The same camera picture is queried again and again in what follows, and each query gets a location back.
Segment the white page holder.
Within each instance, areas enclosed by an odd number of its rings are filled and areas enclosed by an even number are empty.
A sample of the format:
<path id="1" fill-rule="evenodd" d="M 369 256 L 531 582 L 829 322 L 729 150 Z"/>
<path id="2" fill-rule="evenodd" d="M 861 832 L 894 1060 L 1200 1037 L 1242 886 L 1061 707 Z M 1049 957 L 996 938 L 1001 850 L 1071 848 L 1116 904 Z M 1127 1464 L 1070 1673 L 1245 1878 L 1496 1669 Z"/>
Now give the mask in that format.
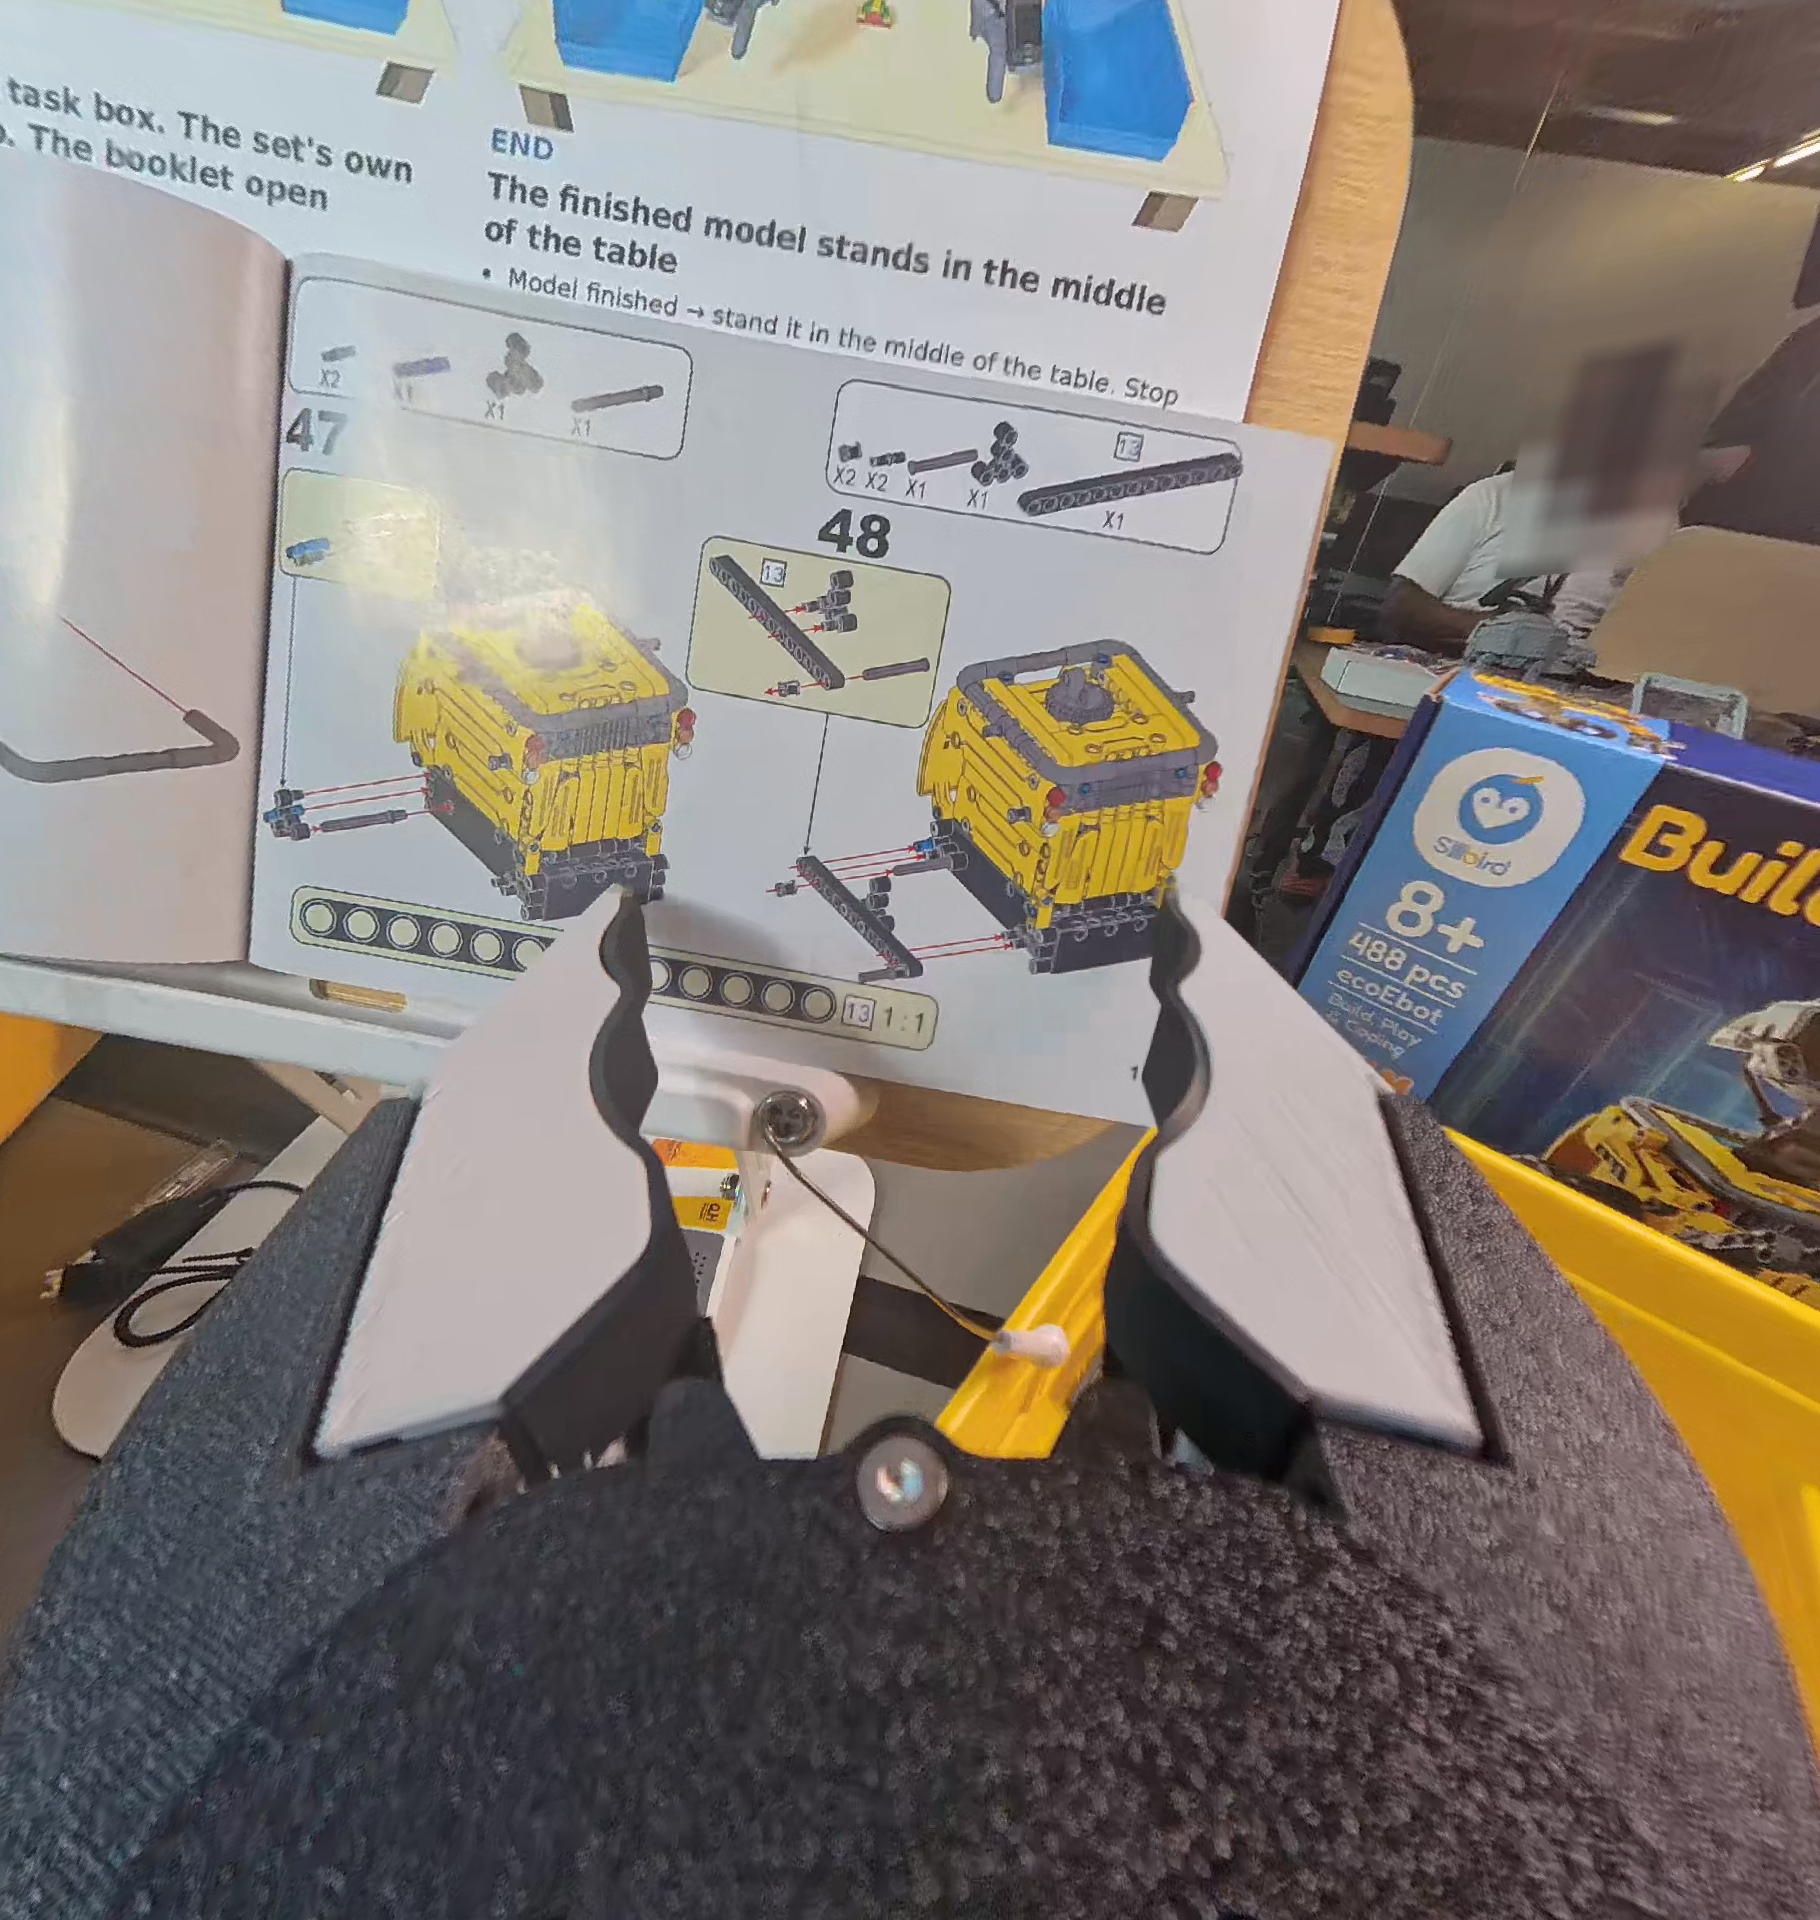
<path id="1" fill-rule="evenodd" d="M 3 955 L 0 1014 L 394 1091 L 418 1091 L 467 1023 L 466 1013 L 380 1013 L 327 1001 L 305 978 L 248 965 L 98 968 Z M 744 1051 L 675 1032 L 655 1039 L 651 1054 L 658 1089 L 642 1126 L 649 1139 L 760 1148 L 756 1111 L 775 1092 L 816 1104 L 820 1144 L 848 1141 L 878 1113 L 872 1083 L 784 1064 L 761 1043 Z"/>

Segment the yellow bin with many pieces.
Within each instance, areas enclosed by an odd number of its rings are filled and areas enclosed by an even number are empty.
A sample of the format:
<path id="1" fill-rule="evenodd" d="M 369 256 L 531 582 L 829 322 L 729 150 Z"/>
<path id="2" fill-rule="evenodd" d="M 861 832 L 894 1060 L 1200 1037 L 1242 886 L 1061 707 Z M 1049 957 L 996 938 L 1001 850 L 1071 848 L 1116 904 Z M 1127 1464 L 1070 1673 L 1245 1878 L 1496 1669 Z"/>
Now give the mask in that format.
<path id="1" fill-rule="evenodd" d="M 1820 1765 L 1820 1314 L 1449 1133 L 1688 1446 L 1776 1622 Z"/>

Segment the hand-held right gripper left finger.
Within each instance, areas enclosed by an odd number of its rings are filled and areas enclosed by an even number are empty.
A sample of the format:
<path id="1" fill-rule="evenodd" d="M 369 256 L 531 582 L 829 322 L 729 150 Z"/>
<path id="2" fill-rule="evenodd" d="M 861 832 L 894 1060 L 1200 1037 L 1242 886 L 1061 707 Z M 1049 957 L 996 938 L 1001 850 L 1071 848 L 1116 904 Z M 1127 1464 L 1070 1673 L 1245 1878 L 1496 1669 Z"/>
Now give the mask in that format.
<path id="1" fill-rule="evenodd" d="M 312 1453 L 492 1427 L 526 1479 L 647 1421 L 700 1289 L 644 1122 L 644 910 L 610 890 L 446 1047 L 346 1318 Z"/>

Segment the printed task sheet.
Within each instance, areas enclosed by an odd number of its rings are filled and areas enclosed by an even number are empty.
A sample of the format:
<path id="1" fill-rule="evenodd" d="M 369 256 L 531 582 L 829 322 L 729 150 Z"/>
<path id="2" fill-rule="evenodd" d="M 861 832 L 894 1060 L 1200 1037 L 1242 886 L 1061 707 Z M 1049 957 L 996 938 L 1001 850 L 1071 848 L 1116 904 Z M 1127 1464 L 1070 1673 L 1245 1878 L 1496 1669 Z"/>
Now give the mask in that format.
<path id="1" fill-rule="evenodd" d="M 288 256 L 1239 421 L 1338 14 L 0 4 L 0 157 Z"/>

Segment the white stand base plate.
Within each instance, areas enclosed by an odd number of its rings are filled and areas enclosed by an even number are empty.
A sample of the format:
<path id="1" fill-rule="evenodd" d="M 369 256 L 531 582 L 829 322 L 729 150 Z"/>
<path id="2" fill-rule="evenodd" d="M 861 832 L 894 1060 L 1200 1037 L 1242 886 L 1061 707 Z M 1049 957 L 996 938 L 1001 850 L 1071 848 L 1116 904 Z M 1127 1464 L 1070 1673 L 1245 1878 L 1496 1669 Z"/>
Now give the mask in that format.
<path id="1" fill-rule="evenodd" d="M 183 1342 L 203 1305 L 223 1291 L 225 1255 L 248 1252 L 294 1207 L 346 1143 L 316 1119 L 250 1185 L 195 1232 L 177 1263 L 203 1271 L 198 1282 L 166 1291 L 127 1314 L 127 1337 L 111 1323 L 86 1334 L 63 1366 L 51 1400 L 58 1440 L 88 1461 L 102 1459 L 137 1402 Z M 727 1237 L 686 1231 L 701 1268 L 706 1316 L 723 1381 L 764 1457 L 818 1454 L 843 1342 L 861 1242 L 778 1167 L 765 1210 Z"/>

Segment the blue robot kit box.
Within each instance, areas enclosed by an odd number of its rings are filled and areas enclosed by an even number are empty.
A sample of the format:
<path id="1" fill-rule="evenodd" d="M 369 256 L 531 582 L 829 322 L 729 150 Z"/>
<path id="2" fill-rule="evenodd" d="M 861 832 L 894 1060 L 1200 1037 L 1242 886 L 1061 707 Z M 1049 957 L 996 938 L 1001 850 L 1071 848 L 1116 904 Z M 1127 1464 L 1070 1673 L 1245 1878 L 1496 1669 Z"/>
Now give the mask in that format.
<path id="1" fill-rule="evenodd" d="M 1285 975 L 1444 1126 L 1820 1314 L 1820 754 L 1454 675 Z"/>

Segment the grey lego model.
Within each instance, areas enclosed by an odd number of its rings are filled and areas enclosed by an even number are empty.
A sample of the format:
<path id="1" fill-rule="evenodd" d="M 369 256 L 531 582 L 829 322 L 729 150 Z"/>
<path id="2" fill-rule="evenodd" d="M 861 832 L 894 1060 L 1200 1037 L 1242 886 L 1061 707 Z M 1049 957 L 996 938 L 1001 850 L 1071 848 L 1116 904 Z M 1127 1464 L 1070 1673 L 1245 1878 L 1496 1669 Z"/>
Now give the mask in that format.
<path id="1" fill-rule="evenodd" d="M 1583 677 L 1593 665 L 1593 651 L 1546 613 L 1506 609 L 1475 625 L 1462 659 L 1475 673 L 1547 683 Z"/>

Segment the open instruction booklet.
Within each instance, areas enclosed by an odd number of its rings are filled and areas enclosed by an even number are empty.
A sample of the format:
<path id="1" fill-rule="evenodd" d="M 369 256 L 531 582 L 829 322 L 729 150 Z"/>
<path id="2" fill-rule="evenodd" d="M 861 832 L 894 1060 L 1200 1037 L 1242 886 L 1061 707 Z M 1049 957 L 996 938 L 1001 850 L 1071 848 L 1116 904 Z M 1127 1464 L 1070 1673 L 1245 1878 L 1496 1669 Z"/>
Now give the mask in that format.
<path id="1" fill-rule="evenodd" d="M 1143 1113 L 1330 450 L 569 316 L 0 148 L 0 957 Z"/>

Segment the yellow grey sticker sheet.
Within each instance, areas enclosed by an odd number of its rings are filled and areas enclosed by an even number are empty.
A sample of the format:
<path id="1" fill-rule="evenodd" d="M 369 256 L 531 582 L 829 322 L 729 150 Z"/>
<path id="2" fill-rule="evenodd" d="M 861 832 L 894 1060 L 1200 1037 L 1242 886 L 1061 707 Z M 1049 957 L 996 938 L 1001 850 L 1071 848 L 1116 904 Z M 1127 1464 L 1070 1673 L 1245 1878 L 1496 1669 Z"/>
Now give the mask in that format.
<path id="1" fill-rule="evenodd" d="M 729 1237 L 744 1195 L 738 1153 L 729 1146 L 662 1136 L 649 1141 L 649 1148 L 662 1165 L 680 1228 Z"/>

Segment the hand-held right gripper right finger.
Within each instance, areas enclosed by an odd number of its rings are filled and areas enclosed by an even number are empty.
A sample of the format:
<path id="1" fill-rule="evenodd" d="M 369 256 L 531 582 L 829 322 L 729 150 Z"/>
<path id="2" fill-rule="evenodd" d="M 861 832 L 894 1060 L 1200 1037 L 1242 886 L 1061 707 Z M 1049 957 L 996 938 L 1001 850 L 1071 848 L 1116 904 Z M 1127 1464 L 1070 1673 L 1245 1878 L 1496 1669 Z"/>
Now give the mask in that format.
<path id="1" fill-rule="evenodd" d="M 1152 926 L 1153 1133 L 1106 1363 L 1213 1471 L 1336 1502 L 1330 1433 L 1488 1459 L 1488 1393 L 1381 1080 L 1213 912 Z"/>

